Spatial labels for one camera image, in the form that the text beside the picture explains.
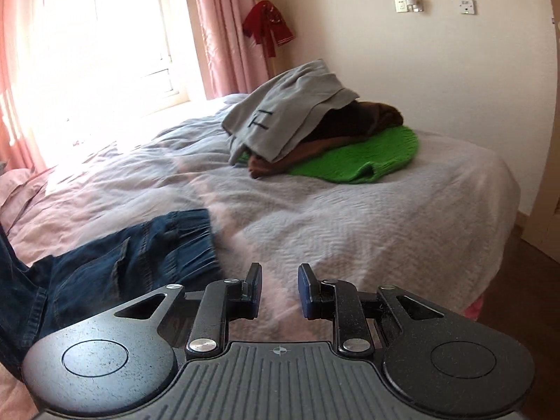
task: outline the door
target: door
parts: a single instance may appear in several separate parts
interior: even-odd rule
[[[560,262],[560,0],[552,0],[558,49],[558,91],[551,147],[523,239]]]

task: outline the brown floor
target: brown floor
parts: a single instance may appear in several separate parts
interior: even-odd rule
[[[520,234],[516,228],[506,245],[479,321],[513,336],[533,355],[537,377],[522,412],[530,420],[560,420],[560,264]]]

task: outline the satin curtain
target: satin curtain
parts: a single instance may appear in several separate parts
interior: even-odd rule
[[[0,0],[0,161],[8,169],[46,168],[31,130],[42,10],[43,0]]]
[[[250,93],[270,77],[263,48],[242,31],[256,0],[197,0],[212,96]]]

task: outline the bed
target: bed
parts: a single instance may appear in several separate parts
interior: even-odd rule
[[[26,206],[9,215],[18,256],[31,264],[172,210],[207,208],[223,275],[243,277],[253,261],[263,267],[258,319],[231,325],[240,339],[328,336],[325,324],[301,316],[302,262],[320,278],[346,279],[364,291],[396,284],[457,312],[483,293],[519,204],[519,186],[494,152],[418,131],[416,158],[373,185],[290,175],[253,180],[228,165],[223,111],[215,114],[242,98],[184,107],[184,123],[169,122],[139,147],[111,144],[31,182]],[[35,412],[3,368],[0,403],[1,418]]]

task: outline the denim pants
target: denim pants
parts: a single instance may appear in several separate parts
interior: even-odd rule
[[[37,339],[167,284],[200,291],[221,278],[206,210],[175,211],[31,268],[0,237],[0,362],[20,380]]]

